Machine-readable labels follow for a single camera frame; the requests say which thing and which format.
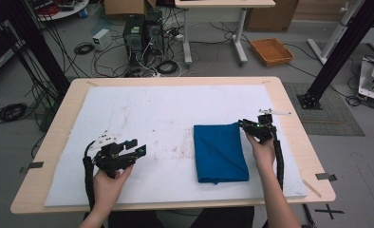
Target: orange tray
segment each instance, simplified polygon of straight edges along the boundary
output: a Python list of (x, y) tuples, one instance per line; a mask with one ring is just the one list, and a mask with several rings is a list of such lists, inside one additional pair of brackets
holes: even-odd
[(286, 64), (293, 59), (290, 51), (276, 38), (253, 40), (250, 45), (267, 67)]

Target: white mat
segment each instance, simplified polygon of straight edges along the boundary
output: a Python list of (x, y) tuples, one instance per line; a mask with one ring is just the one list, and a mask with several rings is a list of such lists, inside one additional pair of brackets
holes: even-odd
[[(242, 130), (250, 180), (197, 182), (193, 125), (231, 124), (243, 118), (257, 122), (258, 110), (268, 108), (272, 104), (263, 85), (91, 87), (57, 165), (46, 206), (88, 204), (84, 150), (105, 130), (119, 143), (138, 139), (139, 146), (147, 145), (147, 154), (137, 160), (118, 203), (261, 199), (252, 148)], [(284, 194), (304, 197), (306, 188), (277, 116), (274, 124), (285, 159)]]

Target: person's left hand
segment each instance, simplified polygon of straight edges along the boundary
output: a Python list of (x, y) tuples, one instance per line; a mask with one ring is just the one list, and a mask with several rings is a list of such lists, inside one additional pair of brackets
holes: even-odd
[(94, 211), (109, 215), (122, 191), (122, 186), (133, 170), (133, 165), (127, 167), (122, 173), (116, 171), (115, 179), (107, 177), (99, 170), (93, 178), (93, 191), (95, 194)]

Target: black pole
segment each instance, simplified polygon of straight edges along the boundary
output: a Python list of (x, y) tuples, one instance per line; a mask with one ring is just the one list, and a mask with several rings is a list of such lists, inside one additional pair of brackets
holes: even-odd
[(54, 58), (41, 31), (36, 27), (29, 9), (23, 1), (0, 0), (0, 6), (6, 12), (9, 22), (19, 37), (25, 40), (47, 77), (53, 83), (58, 92), (58, 99), (62, 100), (68, 91), (69, 81)]
[(331, 52), (326, 64), (317, 75), (309, 90), (304, 95), (297, 95), (304, 109), (316, 108), (329, 84), (373, 25), (374, 0), (366, 0), (335, 49)]

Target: folded blue towel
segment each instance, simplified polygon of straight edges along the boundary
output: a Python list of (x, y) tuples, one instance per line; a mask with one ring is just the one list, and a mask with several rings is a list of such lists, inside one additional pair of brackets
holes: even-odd
[(249, 180), (237, 123), (195, 125), (194, 146), (198, 182)]

